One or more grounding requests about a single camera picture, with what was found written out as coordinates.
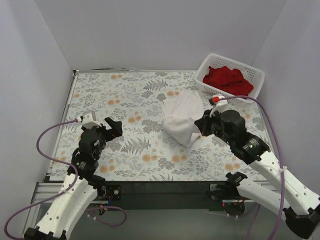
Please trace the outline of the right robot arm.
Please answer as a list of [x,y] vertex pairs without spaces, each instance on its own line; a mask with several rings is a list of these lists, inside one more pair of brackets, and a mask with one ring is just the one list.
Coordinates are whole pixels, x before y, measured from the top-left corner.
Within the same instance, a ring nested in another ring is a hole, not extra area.
[[240,173],[228,173],[226,192],[232,199],[251,199],[280,214],[287,227],[302,239],[309,239],[320,225],[320,196],[300,182],[270,147],[247,131],[245,119],[235,110],[211,113],[195,121],[204,136],[215,135],[229,145],[231,152],[259,172],[277,190],[273,192]]

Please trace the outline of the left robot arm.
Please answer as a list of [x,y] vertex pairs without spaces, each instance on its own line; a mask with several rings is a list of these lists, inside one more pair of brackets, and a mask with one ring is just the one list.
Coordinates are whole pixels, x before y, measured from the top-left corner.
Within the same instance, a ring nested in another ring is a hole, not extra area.
[[105,179],[95,172],[107,142],[122,136],[122,122],[106,117],[106,124],[98,123],[90,113],[76,120],[81,123],[82,134],[64,182],[46,214],[24,233],[26,240],[69,239],[89,204],[106,196]]

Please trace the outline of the white t shirt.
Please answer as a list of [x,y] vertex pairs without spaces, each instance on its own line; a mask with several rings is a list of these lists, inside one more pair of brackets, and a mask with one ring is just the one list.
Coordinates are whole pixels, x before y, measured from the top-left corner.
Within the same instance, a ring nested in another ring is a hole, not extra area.
[[195,121],[203,116],[202,96],[196,90],[183,90],[161,105],[163,129],[179,144],[190,147],[201,135]]

